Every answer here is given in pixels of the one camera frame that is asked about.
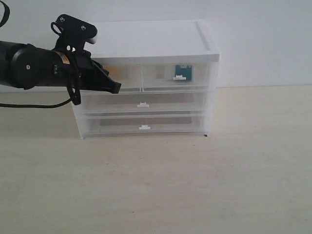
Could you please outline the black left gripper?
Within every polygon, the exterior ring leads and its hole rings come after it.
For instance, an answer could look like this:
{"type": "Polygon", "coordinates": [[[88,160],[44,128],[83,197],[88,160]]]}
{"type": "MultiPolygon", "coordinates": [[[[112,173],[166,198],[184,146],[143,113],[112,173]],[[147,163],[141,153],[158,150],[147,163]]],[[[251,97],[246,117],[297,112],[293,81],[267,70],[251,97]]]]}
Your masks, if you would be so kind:
{"type": "Polygon", "coordinates": [[[109,72],[101,64],[91,59],[91,53],[84,49],[85,43],[94,44],[96,37],[80,38],[78,36],[60,36],[54,51],[59,54],[69,70],[78,69],[80,89],[118,94],[121,83],[112,80],[109,72]]]}

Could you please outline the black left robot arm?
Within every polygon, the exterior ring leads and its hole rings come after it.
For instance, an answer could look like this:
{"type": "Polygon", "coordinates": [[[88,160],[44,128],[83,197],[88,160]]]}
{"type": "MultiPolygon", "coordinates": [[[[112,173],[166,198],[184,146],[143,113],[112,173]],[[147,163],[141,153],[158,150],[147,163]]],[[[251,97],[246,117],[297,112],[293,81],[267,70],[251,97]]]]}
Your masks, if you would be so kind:
{"type": "Polygon", "coordinates": [[[117,94],[121,83],[81,46],[57,43],[52,50],[32,44],[1,41],[0,83],[29,90],[34,87],[75,87],[117,94]]]}

